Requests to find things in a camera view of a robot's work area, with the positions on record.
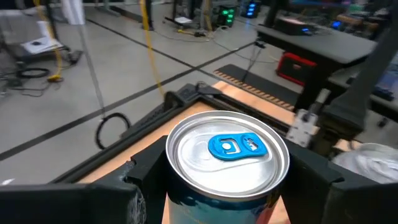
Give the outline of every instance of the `table leg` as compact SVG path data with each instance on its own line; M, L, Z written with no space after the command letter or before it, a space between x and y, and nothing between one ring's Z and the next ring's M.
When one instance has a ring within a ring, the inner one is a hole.
M315 100L317 100L319 93L324 88L331 73L332 70L319 65L313 69L312 73L306 79L303 91L294 105L295 113L299 109L308 110L310 108Z

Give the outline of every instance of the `computer monitor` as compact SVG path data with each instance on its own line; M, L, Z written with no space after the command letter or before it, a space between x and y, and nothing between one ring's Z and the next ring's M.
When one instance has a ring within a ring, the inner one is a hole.
M290 6L320 7L320 8L347 8L351 0L290 0Z

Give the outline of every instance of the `aluminum can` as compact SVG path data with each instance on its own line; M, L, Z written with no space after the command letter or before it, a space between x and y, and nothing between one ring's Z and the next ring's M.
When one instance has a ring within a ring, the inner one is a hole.
M267 224L289 168L284 140L245 114L208 111L166 142L170 224Z

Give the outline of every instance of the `red device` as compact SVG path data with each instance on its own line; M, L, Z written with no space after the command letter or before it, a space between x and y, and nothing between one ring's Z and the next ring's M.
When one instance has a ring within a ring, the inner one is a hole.
M305 79L310 75L315 66L317 66L315 62L286 52L279 60L276 74L304 86Z

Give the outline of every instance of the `concrete floor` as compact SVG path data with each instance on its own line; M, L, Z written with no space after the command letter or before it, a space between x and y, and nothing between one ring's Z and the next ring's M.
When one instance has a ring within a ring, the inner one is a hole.
M127 10L139 12L138 6L129 6ZM242 48L231 54L213 41L178 34L174 25L163 24L163 17L170 10L171 5L154 6L156 32L152 33L152 44L157 50L155 59L166 90L178 90L186 83L198 81L212 85L218 81L210 75L215 69L230 63L242 68L248 66L247 58L253 48L248 44L256 38L253 25L263 18L251 21L237 18L231 29L216 33L216 43L230 50ZM141 25L90 7L85 13L90 53L105 105L114 107L110 112L126 114L134 123L162 102L147 59ZM10 23L15 34L9 33L8 39L18 42L38 36L35 22L30 18L12 17ZM81 49L76 27L57 26L64 44ZM281 49L269 46L260 54L260 62L251 71L300 92L300 86L274 73L277 64L271 57L279 58L281 53ZM54 62L34 66L55 71ZM11 184L46 183L99 151L93 139L101 118L100 107L85 58L76 67L64 70L63 76L65 81L59 90L50 88L40 98L22 96L14 91L0 98L0 182L14 179ZM32 80L28 85L38 88L43 81ZM84 122L76 125L77 119ZM377 119L377 115L372 117L368 128L370 136L377 132L373 127ZM121 122L109 123L104 129L104 143L114 142L123 131ZM392 144L392 140L383 141Z

